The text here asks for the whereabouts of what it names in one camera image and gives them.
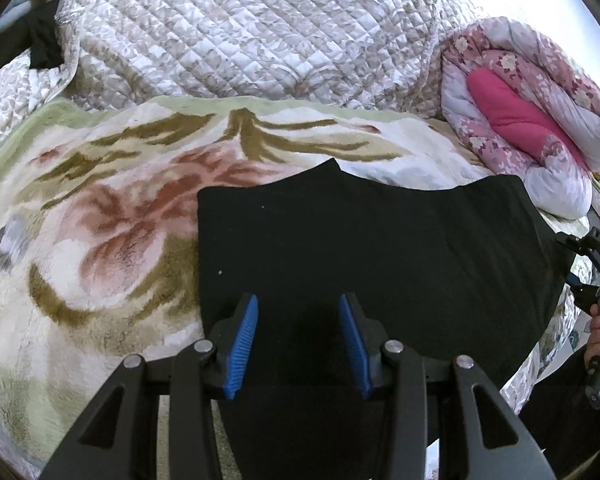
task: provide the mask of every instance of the white quilted bedspread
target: white quilted bedspread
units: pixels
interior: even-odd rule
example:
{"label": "white quilted bedspread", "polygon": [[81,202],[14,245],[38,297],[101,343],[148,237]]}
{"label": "white quilted bedspread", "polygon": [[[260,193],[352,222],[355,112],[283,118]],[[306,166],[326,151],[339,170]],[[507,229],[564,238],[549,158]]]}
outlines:
{"label": "white quilted bedspread", "polygon": [[484,15],[469,0],[62,0],[66,64],[0,71],[0,140],[66,88],[90,109],[158,95],[440,111],[440,41]]}

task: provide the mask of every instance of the pink pillow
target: pink pillow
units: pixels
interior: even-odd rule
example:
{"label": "pink pillow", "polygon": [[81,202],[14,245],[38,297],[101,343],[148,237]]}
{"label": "pink pillow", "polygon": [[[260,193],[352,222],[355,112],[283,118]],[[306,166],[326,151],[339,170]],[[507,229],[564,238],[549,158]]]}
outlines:
{"label": "pink pillow", "polygon": [[469,93],[494,132],[535,160],[549,134],[560,139],[581,167],[587,169],[578,147],[554,119],[535,104],[525,101],[488,68],[474,70],[466,77]]}

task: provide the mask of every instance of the bed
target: bed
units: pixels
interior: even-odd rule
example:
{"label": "bed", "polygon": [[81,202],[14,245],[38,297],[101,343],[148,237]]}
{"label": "bed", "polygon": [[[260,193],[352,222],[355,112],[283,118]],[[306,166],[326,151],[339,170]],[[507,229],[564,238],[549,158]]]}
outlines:
{"label": "bed", "polygon": [[[443,121],[300,100],[160,97],[107,112],[56,100],[25,120],[0,147],[2,458],[35,478],[122,357],[164,357],[202,336],[198,189],[264,184],[330,157],[349,173],[414,189],[491,174]],[[589,227],[586,218],[544,218],[578,236]],[[585,258],[572,270],[590,280]],[[575,319],[564,290],[502,390],[513,409]],[[164,434],[160,443],[164,452]],[[433,449],[431,461],[434,469]]]}

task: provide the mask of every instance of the fleece blanket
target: fleece blanket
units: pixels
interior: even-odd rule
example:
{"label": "fleece blanket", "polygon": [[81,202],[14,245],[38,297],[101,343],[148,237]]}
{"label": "fleece blanket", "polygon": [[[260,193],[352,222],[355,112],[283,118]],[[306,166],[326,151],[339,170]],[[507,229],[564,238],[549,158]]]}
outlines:
{"label": "fleece blanket", "polygon": [[[522,105],[512,108],[515,99]],[[442,109],[491,171],[522,178],[536,207],[587,213],[589,171],[600,171],[600,88],[550,38],[507,18],[456,34],[443,49]]]}
{"label": "fleece blanket", "polygon": [[486,14],[469,0],[62,0],[65,64],[0,70],[0,141],[64,91],[84,109],[160,95],[304,98],[440,112],[440,44]]}
{"label": "fleece blanket", "polygon": [[[26,120],[0,147],[0,455],[35,478],[125,355],[160,358],[202,336],[198,190],[265,184],[331,157],[415,189],[492,174],[441,121],[294,100],[160,97],[95,113],[59,100]],[[544,217],[554,230],[588,231],[586,219]],[[588,282],[585,258],[573,270]],[[503,388],[514,409],[575,317],[565,288]],[[236,478],[221,424],[218,439]]]}

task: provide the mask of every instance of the pink flower pattern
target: pink flower pattern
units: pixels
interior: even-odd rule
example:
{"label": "pink flower pattern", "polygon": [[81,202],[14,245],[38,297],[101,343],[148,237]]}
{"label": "pink flower pattern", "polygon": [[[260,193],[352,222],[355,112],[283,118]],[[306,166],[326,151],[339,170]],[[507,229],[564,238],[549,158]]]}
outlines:
{"label": "pink flower pattern", "polygon": [[29,164],[37,164],[38,166],[44,166],[46,163],[51,162],[52,160],[56,160],[59,156],[64,155],[67,150],[66,144],[60,144],[54,148],[49,150],[45,150],[40,153],[38,156],[32,158],[29,161]]}
{"label": "pink flower pattern", "polygon": [[128,290],[157,263],[168,235],[195,238],[198,191],[206,186],[247,187],[300,171],[253,162],[231,142],[185,152],[158,167],[141,167],[116,187],[87,186],[65,203],[56,241],[90,245],[79,268],[82,288],[94,297]]}
{"label": "pink flower pattern", "polygon": [[[507,32],[512,34],[513,28],[523,41],[538,46],[537,59],[527,59],[513,47],[503,50],[502,46],[507,40],[502,40],[502,45],[494,45],[488,37],[487,31],[496,31],[493,37],[506,38]],[[520,97],[533,102],[549,115],[551,110],[548,104],[555,101],[552,92],[555,92],[557,84],[576,105],[600,118],[600,88],[584,75],[559,46],[528,25],[507,18],[480,20],[450,38],[443,48],[443,57],[465,74],[480,67],[489,68]],[[523,176],[534,163],[526,153],[519,152],[500,138],[484,118],[472,120],[448,110],[445,111],[445,117],[462,142],[480,156],[491,171]]]}

